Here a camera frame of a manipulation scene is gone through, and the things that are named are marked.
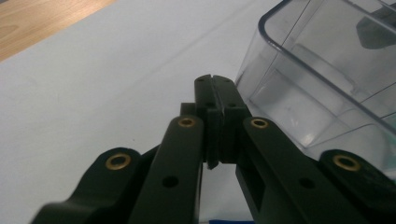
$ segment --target black metal arm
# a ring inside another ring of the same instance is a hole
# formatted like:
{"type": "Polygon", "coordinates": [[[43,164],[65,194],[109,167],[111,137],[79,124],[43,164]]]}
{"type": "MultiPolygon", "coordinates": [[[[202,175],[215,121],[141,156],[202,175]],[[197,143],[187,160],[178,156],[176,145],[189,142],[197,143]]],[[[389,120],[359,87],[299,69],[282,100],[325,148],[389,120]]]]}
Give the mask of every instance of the black metal arm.
{"type": "Polygon", "coordinates": [[[364,159],[329,150],[307,158],[269,119],[251,117],[230,79],[195,80],[162,143],[140,156],[103,153],[63,203],[33,223],[197,223],[202,164],[237,164],[256,223],[395,223],[396,186],[364,159]]]}

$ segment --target plastic box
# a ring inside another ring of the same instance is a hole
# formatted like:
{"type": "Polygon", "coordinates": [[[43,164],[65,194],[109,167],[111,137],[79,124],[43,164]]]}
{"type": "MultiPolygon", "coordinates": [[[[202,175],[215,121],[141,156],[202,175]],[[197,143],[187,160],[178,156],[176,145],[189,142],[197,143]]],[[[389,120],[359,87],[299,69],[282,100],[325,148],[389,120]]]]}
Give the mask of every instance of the plastic box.
{"type": "Polygon", "coordinates": [[[396,179],[394,2],[283,1],[265,14],[236,80],[253,115],[309,157],[351,151],[396,179]]]}

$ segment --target wooden floor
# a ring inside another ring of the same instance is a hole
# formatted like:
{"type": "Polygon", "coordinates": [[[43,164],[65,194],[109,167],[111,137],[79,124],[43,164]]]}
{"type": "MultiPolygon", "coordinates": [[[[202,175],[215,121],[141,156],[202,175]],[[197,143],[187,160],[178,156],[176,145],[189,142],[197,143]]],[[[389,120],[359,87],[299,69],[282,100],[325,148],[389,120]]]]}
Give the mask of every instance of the wooden floor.
{"type": "Polygon", "coordinates": [[[0,0],[0,62],[116,0],[0,0]]]}

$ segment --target white surface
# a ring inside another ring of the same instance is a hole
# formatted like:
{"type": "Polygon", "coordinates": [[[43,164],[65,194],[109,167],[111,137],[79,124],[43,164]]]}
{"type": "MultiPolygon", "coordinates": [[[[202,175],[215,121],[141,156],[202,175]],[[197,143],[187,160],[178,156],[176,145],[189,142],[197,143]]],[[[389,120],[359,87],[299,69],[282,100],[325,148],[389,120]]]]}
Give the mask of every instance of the white surface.
{"type": "MultiPolygon", "coordinates": [[[[235,78],[276,2],[119,0],[0,63],[0,223],[65,200],[108,149],[158,145],[198,76],[235,78]]],[[[205,170],[210,218],[251,219],[230,165],[205,170]]]]}

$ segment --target white tabletop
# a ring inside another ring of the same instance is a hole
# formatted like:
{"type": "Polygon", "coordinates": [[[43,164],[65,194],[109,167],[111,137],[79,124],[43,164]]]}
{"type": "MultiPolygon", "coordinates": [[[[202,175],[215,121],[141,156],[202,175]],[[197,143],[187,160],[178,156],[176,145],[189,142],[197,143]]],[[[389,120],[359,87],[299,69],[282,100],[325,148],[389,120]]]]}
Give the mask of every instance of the white tabletop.
{"type": "MultiPolygon", "coordinates": [[[[0,63],[0,223],[65,200],[103,152],[161,143],[193,81],[235,79],[276,0],[118,0],[0,63]]],[[[234,166],[204,171],[201,220],[251,219],[234,166]]]]}

